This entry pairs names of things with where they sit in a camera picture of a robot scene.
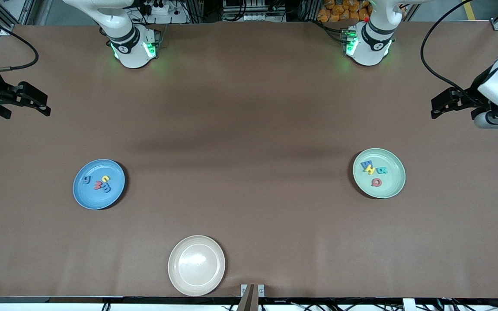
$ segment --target plate rim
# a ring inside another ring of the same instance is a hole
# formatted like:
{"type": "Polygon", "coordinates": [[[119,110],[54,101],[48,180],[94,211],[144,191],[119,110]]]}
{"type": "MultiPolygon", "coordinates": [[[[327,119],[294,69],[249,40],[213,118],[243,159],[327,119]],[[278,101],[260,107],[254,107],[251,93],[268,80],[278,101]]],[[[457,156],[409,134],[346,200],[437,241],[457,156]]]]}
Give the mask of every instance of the plate rim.
{"type": "Polygon", "coordinates": [[[74,197],[75,201],[79,204],[79,206],[81,206],[81,207],[83,207],[85,209],[88,209],[88,210],[102,210],[102,209],[106,209],[107,207],[113,205],[119,199],[119,197],[122,196],[122,193],[123,193],[125,187],[126,187],[126,174],[124,173],[124,169],[122,168],[122,165],[120,165],[118,162],[116,162],[114,160],[111,160],[111,159],[105,159],[105,158],[95,159],[95,160],[92,160],[92,161],[86,163],[81,169],[78,170],[78,173],[76,174],[76,176],[74,177],[74,180],[73,180],[73,197],[74,197]],[[120,169],[120,172],[124,176],[124,184],[122,185],[122,188],[120,189],[120,195],[118,197],[116,197],[116,199],[114,199],[113,202],[109,203],[109,205],[106,205],[104,207],[98,207],[96,209],[93,209],[93,208],[90,208],[90,207],[87,207],[87,206],[83,205],[82,203],[80,203],[80,201],[78,201],[77,194],[76,194],[76,192],[75,192],[74,189],[75,189],[75,185],[77,184],[77,179],[78,179],[78,176],[80,175],[80,172],[85,167],[89,166],[91,163],[97,162],[97,161],[109,161],[109,162],[115,163],[115,165],[117,165],[117,167],[120,169]]]}
{"type": "Polygon", "coordinates": [[[399,159],[399,157],[397,157],[395,155],[395,153],[387,150],[387,149],[383,149],[383,148],[368,148],[366,150],[362,150],[361,152],[359,152],[357,154],[357,156],[354,158],[354,161],[353,161],[353,166],[352,166],[353,170],[352,170],[352,174],[353,174],[353,180],[354,180],[354,183],[356,183],[356,185],[358,186],[358,188],[360,188],[360,190],[364,191],[364,193],[366,193],[367,195],[369,195],[370,197],[375,197],[376,199],[389,199],[390,197],[395,197],[397,194],[399,194],[403,188],[405,187],[405,183],[407,182],[407,171],[405,170],[405,165],[403,164],[403,161],[401,161],[401,159],[399,159]],[[371,150],[381,150],[381,151],[384,151],[384,152],[387,152],[389,154],[391,154],[392,156],[394,156],[398,161],[399,163],[401,163],[401,168],[402,168],[402,171],[403,171],[403,185],[401,185],[401,189],[399,189],[397,192],[395,192],[393,195],[390,195],[389,197],[378,197],[376,195],[373,195],[371,193],[369,193],[368,191],[366,191],[365,189],[363,189],[359,184],[358,182],[356,181],[356,176],[354,174],[354,169],[355,167],[357,166],[357,159],[358,157],[360,157],[361,154],[365,153],[365,152],[369,152],[371,150]]]}
{"type": "Polygon", "coordinates": [[[174,288],[184,294],[184,295],[187,295],[187,296],[190,296],[190,297],[201,297],[203,295],[207,295],[209,293],[211,293],[212,291],[214,291],[219,285],[220,283],[222,283],[223,279],[224,279],[224,274],[226,273],[226,256],[224,255],[224,250],[222,249],[222,247],[220,246],[220,244],[218,244],[218,242],[216,242],[213,238],[210,238],[209,236],[206,236],[206,235],[191,235],[191,236],[188,236],[186,238],[183,238],[180,242],[178,242],[174,248],[172,249],[172,251],[170,252],[170,255],[168,256],[168,264],[167,264],[167,270],[168,270],[168,279],[170,280],[170,283],[172,283],[172,286],[174,286],[174,288]],[[220,277],[219,277],[219,282],[216,283],[216,285],[211,288],[208,292],[205,292],[205,293],[201,293],[199,295],[191,295],[190,293],[186,293],[184,291],[182,291],[182,289],[178,288],[177,284],[172,280],[172,275],[171,275],[171,270],[172,270],[172,267],[171,267],[171,264],[173,266],[173,262],[172,262],[172,255],[174,254],[174,252],[176,250],[178,250],[178,248],[180,248],[180,246],[186,242],[186,240],[189,240],[189,239],[192,239],[192,238],[203,238],[203,239],[206,239],[208,240],[209,242],[211,243],[214,243],[216,246],[218,246],[218,249],[220,250],[220,254],[219,254],[219,262],[220,260],[223,261],[223,268],[220,268],[220,277]]]}

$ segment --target green plate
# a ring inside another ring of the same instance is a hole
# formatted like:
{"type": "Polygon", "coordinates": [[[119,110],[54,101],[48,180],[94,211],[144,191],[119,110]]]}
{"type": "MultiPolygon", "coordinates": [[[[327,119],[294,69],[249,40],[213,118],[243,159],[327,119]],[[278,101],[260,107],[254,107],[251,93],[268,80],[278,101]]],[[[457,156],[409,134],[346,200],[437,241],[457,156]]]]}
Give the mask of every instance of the green plate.
{"type": "Polygon", "coordinates": [[[403,163],[395,154],[385,149],[372,148],[364,150],[354,160],[353,177],[358,187],[369,196],[387,199],[401,192],[406,174],[403,163]],[[366,171],[365,166],[370,164],[368,161],[371,161],[372,166],[366,171]]]}

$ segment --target tabletop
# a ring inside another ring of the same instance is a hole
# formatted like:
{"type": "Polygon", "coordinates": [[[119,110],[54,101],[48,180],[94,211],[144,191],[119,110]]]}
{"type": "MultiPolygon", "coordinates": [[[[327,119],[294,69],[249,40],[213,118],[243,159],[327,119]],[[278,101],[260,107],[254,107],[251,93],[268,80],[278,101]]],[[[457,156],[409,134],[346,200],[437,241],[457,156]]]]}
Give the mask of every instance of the tabletop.
{"type": "MultiPolygon", "coordinates": [[[[40,61],[2,75],[52,112],[0,118],[0,296],[181,296],[170,252],[206,235],[227,258],[209,296],[258,283],[271,297],[498,297],[498,130],[467,111],[431,120],[448,85],[420,62],[430,26],[401,24],[384,61],[361,67],[313,24],[171,25],[136,70],[95,26],[18,26],[40,61]],[[405,165],[399,195],[354,185],[368,148],[405,165]],[[87,210],[71,186],[99,158],[128,185],[87,210]]],[[[425,56],[467,87],[498,32],[442,23],[425,56]]],[[[0,66],[31,57],[1,39],[0,66]]]]}

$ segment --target plate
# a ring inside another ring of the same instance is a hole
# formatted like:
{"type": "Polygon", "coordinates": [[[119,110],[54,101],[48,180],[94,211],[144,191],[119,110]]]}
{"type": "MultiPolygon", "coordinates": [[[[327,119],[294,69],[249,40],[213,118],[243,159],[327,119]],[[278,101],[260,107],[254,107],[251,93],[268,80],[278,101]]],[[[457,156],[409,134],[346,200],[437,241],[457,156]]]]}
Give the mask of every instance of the plate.
{"type": "Polygon", "coordinates": [[[99,159],[87,163],[73,183],[74,199],[89,210],[111,206],[122,195],[126,177],[118,163],[99,159]]]}
{"type": "Polygon", "coordinates": [[[222,281],[226,258],[215,240],[194,235],[181,240],[168,258],[168,277],[180,293],[207,295],[222,281]]]}
{"type": "Polygon", "coordinates": [[[358,154],[353,163],[354,181],[371,197],[387,199],[401,192],[406,173],[397,156],[385,149],[372,148],[358,154]]]}

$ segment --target table surface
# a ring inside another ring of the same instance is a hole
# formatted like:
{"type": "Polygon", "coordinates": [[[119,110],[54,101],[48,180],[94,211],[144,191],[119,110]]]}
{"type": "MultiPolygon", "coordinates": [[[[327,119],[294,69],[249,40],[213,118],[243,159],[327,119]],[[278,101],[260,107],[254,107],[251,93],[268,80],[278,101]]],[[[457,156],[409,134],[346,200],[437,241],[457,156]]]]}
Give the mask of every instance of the table surface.
{"type": "MultiPolygon", "coordinates": [[[[181,296],[168,256],[207,235],[227,257],[210,296],[254,282],[272,297],[498,297],[498,130],[469,111],[430,119],[448,87],[419,59],[430,26],[401,24],[361,67],[312,24],[172,25],[138,70],[96,27],[18,27],[40,61],[3,76],[47,93],[52,114],[0,118],[0,295],[181,296]],[[405,165],[396,197],[353,184],[373,147],[405,165]],[[99,158],[128,187],[91,211],[71,185],[99,158]]],[[[488,22],[443,23],[426,51],[462,86],[497,56],[488,22]]],[[[31,57],[2,38],[0,65],[31,57]]]]}

